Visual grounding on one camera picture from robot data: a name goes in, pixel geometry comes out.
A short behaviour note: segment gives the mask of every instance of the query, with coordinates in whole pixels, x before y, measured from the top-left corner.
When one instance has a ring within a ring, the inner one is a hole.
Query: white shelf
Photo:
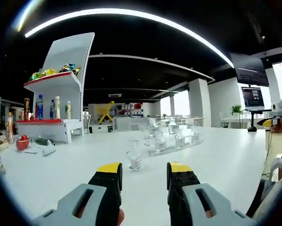
[[[48,89],[64,89],[65,87],[69,91],[72,89],[81,91],[81,83],[73,72],[56,73],[24,84],[24,88],[36,93],[43,93]]]

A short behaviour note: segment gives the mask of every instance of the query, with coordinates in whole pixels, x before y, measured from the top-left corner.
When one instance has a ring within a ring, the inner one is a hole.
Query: white ceiling light
[[[119,15],[129,15],[129,16],[138,16],[142,18],[146,18],[149,20],[154,20],[163,24],[166,24],[168,26],[171,26],[175,29],[180,30],[181,32],[184,32],[191,37],[195,38],[196,40],[202,42],[204,45],[206,45],[208,48],[210,48],[212,51],[214,51],[216,54],[218,54],[224,61],[226,61],[232,68],[234,68],[233,63],[226,57],[220,50],[218,50],[215,46],[213,46],[210,42],[196,34],[195,32],[192,32],[191,30],[187,29],[186,27],[183,27],[173,21],[167,20],[165,18],[152,15],[149,13],[139,12],[135,10],[129,10],[129,9],[121,9],[121,8],[94,8],[94,9],[86,9],[81,11],[76,11],[73,13],[64,14],[62,16],[58,16],[54,19],[48,20],[47,22],[33,28],[31,31],[25,34],[25,37],[28,38],[29,36],[33,35],[34,33],[38,32],[39,30],[50,26],[51,24],[55,24],[57,22],[67,20],[70,18],[74,18],[77,16],[86,16],[86,15],[96,15],[96,14],[119,14]]]

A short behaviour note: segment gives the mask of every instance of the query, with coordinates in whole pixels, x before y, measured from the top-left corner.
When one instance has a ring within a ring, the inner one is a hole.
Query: black ceiling
[[[4,26],[11,24],[16,12],[23,6],[23,3],[7,2],[9,5],[0,4],[0,21]],[[251,55],[282,46],[268,8],[258,2],[261,1],[44,1],[28,18],[21,32],[7,29],[0,36],[0,95],[19,102],[31,95],[23,89],[23,83],[33,72],[42,68],[51,43],[85,32],[95,32],[91,55],[103,53],[157,57],[162,61],[192,67],[207,75],[216,67],[226,64],[217,54],[187,34],[164,24],[133,16],[82,16],[54,24],[29,38],[24,37],[30,29],[56,16],[89,8],[143,11],[181,24],[229,57],[231,52]],[[119,102],[148,99],[159,91],[139,89],[168,89],[197,77],[196,73],[150,61],[90,58],[85,77],[84,104],[106,102],[108,93],[123,92]],[[223,80],[224,77],[225,73],[214,75],[217,80]],[[115,89],[120,88],[132,90],[116,92]]]

